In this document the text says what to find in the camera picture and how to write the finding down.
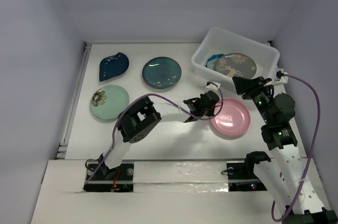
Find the grey reindeer round plate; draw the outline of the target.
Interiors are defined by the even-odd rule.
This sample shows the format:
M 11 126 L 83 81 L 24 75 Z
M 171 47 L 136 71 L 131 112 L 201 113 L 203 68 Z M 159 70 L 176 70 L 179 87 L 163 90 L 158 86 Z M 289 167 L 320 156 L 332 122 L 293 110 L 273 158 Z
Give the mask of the grey reindeer round plate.
M 251 79 L 257 72 L 254 60 L 242 53 L 228 53 L 218 58 L 215 71 L 229 78 L 234 76 Z

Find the pink round plate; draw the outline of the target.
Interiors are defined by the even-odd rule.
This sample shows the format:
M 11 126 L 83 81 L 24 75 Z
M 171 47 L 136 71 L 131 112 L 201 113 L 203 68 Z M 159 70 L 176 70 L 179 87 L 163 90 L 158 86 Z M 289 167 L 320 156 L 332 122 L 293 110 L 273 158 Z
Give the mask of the pink round plate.
M 242 102 L 236 99 L 223 98 L 223 106 L 219 102 L 215 113 L 218 115 L 211 119 L 211 125 L 224 136 L 240 137 L 249 129 L 250 112 Z

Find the blue scalloped dotted plate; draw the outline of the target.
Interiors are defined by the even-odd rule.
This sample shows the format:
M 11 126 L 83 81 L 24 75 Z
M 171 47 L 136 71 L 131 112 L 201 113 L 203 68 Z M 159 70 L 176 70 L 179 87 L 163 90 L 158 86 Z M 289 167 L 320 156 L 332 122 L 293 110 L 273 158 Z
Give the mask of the blue scalloped dotted plate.
M 214 54 L 214 55 L 210 56 L 210 57 L 207 59 L 206 62 L 208 63 L 209 61 L 217 60 L 218 58 L 222 57 L 223 55 L 224 55 L 224 53 Z

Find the dark teal round plate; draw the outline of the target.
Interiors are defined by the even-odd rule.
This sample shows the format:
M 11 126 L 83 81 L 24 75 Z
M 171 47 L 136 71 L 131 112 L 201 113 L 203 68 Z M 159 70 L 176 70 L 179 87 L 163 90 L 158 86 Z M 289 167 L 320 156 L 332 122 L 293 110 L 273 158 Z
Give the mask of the dark teal round plate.
M 169 57 L 149 60 L 142 69 L 143 80 L 156 89 L 167 89 L 176 85 L 182 76 L 180 64 Z

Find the mint green flower plate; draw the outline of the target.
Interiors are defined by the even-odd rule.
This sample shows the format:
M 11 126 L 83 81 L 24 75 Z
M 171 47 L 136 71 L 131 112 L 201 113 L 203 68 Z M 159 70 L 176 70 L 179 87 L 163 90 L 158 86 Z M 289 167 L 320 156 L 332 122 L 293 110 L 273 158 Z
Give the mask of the mint green flower plate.
M 90 99 L 92 114 L 102 120 L 116 119 L 129 105 L 129 94 L 121 86 L 106 85 Z

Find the dark blue leaf-shaped plate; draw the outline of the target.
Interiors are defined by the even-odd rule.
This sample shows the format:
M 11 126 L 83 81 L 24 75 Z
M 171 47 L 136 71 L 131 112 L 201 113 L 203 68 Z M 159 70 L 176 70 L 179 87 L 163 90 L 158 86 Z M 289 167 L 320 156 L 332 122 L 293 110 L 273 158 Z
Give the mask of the dark blue leaf-shaped plate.
M 105 57 L 99 64 L 99 81 L 103 82 L 122 75 L 129 68 L 129 58 L 124 53 Z

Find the mint rectangular divided plate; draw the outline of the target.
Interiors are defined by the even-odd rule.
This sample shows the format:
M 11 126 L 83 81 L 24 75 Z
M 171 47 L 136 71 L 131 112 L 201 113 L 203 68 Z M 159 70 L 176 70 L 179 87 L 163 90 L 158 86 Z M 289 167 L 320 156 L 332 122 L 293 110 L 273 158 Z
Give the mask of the mint rectangular divided plate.
M 208 60 L 207 63 L 206 63 L 206 67 L 208 69 L 211 69 L 211 70 L 215 71 L 215 64 L 216 64 L 217 60 L 218 60 L 218 58 L 212 59 L 212 60 Z

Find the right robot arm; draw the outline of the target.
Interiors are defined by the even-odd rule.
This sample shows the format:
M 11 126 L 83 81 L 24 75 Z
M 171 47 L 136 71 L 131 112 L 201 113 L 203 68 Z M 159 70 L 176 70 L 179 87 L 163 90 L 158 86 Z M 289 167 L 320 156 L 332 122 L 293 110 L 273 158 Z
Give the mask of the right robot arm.
M 325 207 L 307 176 L 310 160 L 302 163 L 298 141 L 290 120 L 295 116 L 295 101 L 285 93 L 273 95 L 271 79 L 233 77 L 238 95 L 252 100 L 264 125 L 261 135 L 270 155 L 265 152 L 247 154 L 244 174 L 257 177 L 273 198 L 272 208 L 281 217 L 280 223 L 337 223 L 337 214 Z

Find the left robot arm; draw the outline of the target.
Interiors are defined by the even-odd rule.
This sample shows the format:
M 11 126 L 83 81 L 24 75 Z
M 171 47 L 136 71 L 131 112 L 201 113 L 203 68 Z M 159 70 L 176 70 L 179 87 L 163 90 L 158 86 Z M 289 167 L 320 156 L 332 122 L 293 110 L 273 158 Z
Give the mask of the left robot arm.
M 105 179 L 113 178 L 131 144 L 143 140 L 157 124 L 211 120 L 219 114 L 214 112 L 218 102 L 223 104 L 220 89 L 209 90 L 179 104 L 159 94 L 137 98 L 119 115 L 109 149 L 98 158 L 98 165 L 84 183 L 88 184 L 98 173 Z

